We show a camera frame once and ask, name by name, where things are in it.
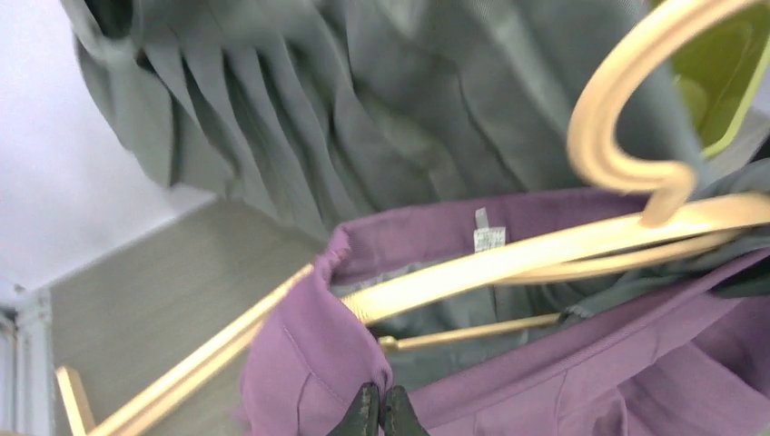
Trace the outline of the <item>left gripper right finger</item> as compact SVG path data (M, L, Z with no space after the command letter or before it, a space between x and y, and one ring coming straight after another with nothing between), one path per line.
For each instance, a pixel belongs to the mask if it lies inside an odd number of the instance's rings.
M385 436L429 436L414 411L407 391L399 385L393 386L385 396L382 429Z

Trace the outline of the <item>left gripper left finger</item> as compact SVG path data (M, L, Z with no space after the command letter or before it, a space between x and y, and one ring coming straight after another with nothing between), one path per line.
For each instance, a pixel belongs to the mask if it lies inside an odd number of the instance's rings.
M379 433L380 390L375 383L361 385L341 421L328 436L377 436Z

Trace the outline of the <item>purple skirt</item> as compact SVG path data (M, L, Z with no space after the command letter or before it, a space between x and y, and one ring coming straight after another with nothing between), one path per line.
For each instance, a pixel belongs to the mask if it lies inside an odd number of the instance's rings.
M252 342L250 435L326 435L366 411L429 435L756 435L769 424L769 233L578 282L488 286L365 326L342 297L622 214L591 189L408 207L340 225Z

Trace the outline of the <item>grey skirt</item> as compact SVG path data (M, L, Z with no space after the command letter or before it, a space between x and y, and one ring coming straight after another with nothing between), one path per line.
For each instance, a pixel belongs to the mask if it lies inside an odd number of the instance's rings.
M163 186L329 243L340 297L633 213L568 164L568 119L638 1L66 1L86 87Z

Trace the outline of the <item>wooden hanger of purple skirt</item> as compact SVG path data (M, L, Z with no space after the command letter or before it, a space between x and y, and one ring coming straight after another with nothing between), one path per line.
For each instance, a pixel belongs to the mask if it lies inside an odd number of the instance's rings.
M756 189L696 199L694 168L623 151L617 121L632 93L682 46L751 7L748 1L667 1L635 25L588 80L570 118L569 161L587 182L639 193L639 213L586 223L470 254L361 288L342 298L364 325L490 284L582 279L713 251L769 226Z

